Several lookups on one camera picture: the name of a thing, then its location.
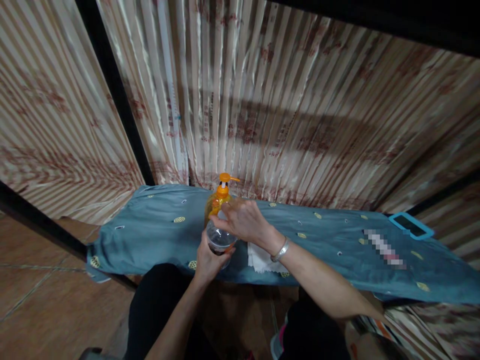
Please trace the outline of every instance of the floor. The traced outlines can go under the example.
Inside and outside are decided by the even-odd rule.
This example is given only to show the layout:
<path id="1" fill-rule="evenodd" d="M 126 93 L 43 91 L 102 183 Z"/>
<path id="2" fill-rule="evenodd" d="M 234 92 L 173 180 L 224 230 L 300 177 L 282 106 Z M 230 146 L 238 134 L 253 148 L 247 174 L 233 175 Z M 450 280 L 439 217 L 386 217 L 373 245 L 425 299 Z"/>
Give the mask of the floor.
<path id="1" fill-rule="evenodd" d="M 84 243 L 99 231 L 68 218 L 57 222 Z M 114 281 L 95 284 L 80 260 L 0 219 L 0 358 L 78 359 L 87 347 L 121 357 L 133 294 Z M 235 347 L 271 359 L 270 338 L 297 296 L 297 288 L 214 282 L 199 318 L 222 358 Z"/>

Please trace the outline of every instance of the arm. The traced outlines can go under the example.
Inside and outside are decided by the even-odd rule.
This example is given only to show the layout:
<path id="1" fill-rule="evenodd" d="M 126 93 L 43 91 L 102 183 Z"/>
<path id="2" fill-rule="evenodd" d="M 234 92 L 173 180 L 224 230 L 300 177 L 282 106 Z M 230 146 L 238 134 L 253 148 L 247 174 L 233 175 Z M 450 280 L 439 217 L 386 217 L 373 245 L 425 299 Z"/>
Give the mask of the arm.
<path id="1" fill-rule="evenodd" d="M 230 259 L 235 248 L 221 256 L 210 251 L 207 233 L 201 234 L 201 243 L 196 253 L 196 271 L 193 280 L 170 315 L 158 339 L 146 359 L 183 359 L 190 329 L 195 319 L 200 300 L 208 285 L 217 276 L 222 266 Z"/>
<path id="2" fill-rule="evenodd" d="M 211 217 L 217 228 L 252 242 L 273 256 L 283 247 L 285 236 L 265 220 L 255 201 L 238 198 L 224 203 L 222 211 L 227 220 Z M 290 242 L 280 262 L 330 317 L 345 319 L 366 315 L 388 324 L 384 316 L 342 275 L 294 242 Z"/>

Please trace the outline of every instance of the wrist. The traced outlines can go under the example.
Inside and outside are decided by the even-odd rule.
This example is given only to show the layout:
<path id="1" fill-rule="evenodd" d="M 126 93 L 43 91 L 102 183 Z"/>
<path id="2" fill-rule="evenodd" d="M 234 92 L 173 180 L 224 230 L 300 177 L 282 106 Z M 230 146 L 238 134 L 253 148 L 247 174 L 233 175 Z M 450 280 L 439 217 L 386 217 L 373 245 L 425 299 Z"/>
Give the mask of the wrist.
<path id="1" fill-rule="evenodd" d="M 270 225 L 262 243 L 263 249 L 271 256 L 276 256 L 285 244 L 285 236 L 283 236 L 274 226 Z"/>
<path id="2" fill-rule="evenodd" d="M 193 276 L 192 281 L 190 282 L 190 285 L 199 292 L 204 292 L 210 285 L 212 281 L 203 277 L 198 276 L 195 274 Z"/>

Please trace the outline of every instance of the bed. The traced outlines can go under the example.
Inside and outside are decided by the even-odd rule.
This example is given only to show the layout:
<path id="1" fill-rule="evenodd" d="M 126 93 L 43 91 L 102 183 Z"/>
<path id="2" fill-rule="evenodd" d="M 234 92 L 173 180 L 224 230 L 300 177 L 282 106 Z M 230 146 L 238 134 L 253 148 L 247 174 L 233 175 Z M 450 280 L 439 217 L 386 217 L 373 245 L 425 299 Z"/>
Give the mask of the bed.
<path id="1" fill-rule="evenodd" d="M 126 206 L 88 244 L 87 264 L 114 274 L 145 274 L 172 263 L 184 273 L 196 259 L 210 191 L 180 184 L 141 186 Z M 359 290 L 388 299 L 480 304 L 480 274 L 428 238 L 413 240 L 382 213 L 311 208 L 257 201 L 280 232 L 322 259 Z M 367 231 L 383 234 L 402 266 L 386 261 Z M 247 245 L 236 244 L 218 279 L 234 283 L 298 286 L 288 274 L 258 273 L 248 266 Z"/>

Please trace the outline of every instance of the bangle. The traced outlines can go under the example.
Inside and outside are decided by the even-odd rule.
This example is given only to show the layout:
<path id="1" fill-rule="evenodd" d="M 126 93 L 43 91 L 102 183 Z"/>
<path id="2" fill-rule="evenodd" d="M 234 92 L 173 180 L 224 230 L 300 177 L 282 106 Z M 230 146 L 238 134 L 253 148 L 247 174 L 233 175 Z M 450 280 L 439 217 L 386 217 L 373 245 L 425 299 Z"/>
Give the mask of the bangle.
<path id="1" fill-rule="evenodd" d="M 272 262 L 276 263 L 278 260 L 282 258 L 283 255 L 285 255 L 285 253 L 289 249 L 289 242 L 290 242 L 290 239 L 285 236 L 285 243 L 283 244 L 283 247 L 280 249 L 278 254 L 275 256 L 270 256 L 270 260 Z"/>

